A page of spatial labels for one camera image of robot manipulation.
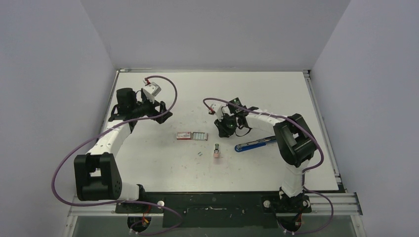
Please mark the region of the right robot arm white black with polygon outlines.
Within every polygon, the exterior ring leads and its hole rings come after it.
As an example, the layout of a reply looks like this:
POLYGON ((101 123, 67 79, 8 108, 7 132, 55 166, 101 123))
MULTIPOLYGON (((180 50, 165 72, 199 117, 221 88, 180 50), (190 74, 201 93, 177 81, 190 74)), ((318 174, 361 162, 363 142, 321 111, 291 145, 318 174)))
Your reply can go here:
POLYGON ((299 205, 298 196, 304 193, 304 173, 318 143, 300 114, 282 117, 264 111, 258 107, 242 105, 238 98, 225 104, 229 112, 224 111, 221 104, 211 104, 209 114, 216 115, 214 121, 221 138, 229 138, 236 134, 237 129, 261 130, 272 132, 275 136, 279 152, 285 161, 286 170, 279 189, 279 205, 291 212, 299 205))

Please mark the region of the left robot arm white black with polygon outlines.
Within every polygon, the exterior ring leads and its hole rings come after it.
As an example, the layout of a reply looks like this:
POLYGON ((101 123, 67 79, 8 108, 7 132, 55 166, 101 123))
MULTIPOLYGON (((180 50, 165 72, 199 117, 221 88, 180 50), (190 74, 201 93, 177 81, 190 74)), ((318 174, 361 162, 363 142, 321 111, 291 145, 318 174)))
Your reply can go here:
POLYGON ((140 90, 141 100, 138 101, 132 88, 117 90, 117 103, 107 122, 108 133, 101 136, 86 154, 74 159, 79 200, 128 200, 128 206, 134 212, 146 209, 148 200, 141 195, 143 187, 122 181, 115 157, 124 140, 132 134, 137 118, 148 117, 162 124, 172 116, 165 102, 155 99, 160 91, 160 86, 154 82, 146 85, 140 90))

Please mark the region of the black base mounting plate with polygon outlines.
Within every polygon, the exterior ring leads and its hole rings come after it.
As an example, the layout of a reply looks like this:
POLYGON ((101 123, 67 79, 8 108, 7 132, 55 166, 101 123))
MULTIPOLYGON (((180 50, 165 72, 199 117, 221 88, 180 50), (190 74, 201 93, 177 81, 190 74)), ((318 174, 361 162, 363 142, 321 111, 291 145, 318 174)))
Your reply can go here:
POLYGON ((278 221, 298 220, 310 213, 306 194, 300 201, 280 198, 278 191, 168 193, 146 192, 144 204, 122 203, 118 214, 138 214, 150 222, 160 217, 162 227, 180 223, 182 228, 276 228, 278 221))

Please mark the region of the aluminium frame rail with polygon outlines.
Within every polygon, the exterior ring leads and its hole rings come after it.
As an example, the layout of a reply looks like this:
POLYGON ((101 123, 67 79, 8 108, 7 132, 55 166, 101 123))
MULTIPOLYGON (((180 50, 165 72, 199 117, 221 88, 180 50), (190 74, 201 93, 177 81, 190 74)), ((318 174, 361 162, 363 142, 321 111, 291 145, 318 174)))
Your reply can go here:
MULTIPOLYGON (((308 193, 307 195, 311 202, 311 215, 328 214, 331 207, 324 197, 312 193, 308 193)), ((335 216, 363 215, 356 193, 325 193, 324 195, 331 200, 335 216)), ((90 206, 72 206, 69 214, 73 216, 140 216, 142 212, 132 211, 115 203, 102 205, 91 203, 90 206)))

